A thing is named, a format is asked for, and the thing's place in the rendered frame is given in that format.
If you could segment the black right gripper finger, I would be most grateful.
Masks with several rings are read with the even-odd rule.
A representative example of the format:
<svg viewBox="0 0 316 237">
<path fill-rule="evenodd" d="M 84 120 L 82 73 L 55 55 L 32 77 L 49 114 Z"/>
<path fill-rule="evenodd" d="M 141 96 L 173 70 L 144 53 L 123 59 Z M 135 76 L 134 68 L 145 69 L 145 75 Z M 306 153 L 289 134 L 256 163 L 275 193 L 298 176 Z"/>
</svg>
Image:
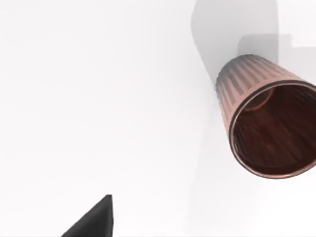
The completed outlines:
<svg viewBox="0 0 316 237">
<path fill-rule="evenodd" d="M 105 195 L 60 237 L 113 237 L 112 195 Z"/>
</svg>

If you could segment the ribbed copper-coloured cup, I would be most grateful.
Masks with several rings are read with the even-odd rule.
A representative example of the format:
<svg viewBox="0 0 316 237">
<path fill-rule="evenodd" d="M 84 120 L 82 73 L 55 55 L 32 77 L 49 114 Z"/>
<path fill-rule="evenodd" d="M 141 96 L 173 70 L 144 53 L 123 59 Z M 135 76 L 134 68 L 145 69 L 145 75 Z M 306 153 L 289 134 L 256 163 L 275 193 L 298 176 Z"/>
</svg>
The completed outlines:
<svg viewBox="0 0 316 237">
<path fill-rule="evenodd" d="M 230 149 L 247 171 L 282 179 L 316 166 L 316 86 L 254 54 L 216 81 Z"/>
</svg>

